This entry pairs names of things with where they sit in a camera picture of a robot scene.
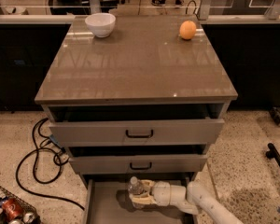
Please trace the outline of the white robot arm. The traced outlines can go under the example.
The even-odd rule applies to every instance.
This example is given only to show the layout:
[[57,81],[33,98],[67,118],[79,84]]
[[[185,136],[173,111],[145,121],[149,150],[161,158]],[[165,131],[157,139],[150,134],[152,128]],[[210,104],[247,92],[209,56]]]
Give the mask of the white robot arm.
[[132,203],[139,208],[152,204],[171,205],[191,215],[199,215],[204,210],[216,224],[244,224],[196,181],[190,181],[184,187],[164,181],[140,180],[133,176],[128,192]]

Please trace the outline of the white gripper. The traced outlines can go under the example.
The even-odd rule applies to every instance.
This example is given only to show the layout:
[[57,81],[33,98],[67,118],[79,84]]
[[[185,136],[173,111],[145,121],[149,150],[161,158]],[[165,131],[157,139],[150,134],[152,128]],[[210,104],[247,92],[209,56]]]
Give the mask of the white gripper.
[[167,182],[157,182],[153,180],[143,179],[141,181],[144,190],[151,190],[153,196],[149,194],[133,195],[130,194],[129,198],[133,203],[150,205],[156,204],[158,206],[168,206],[171,200],[171,186]]

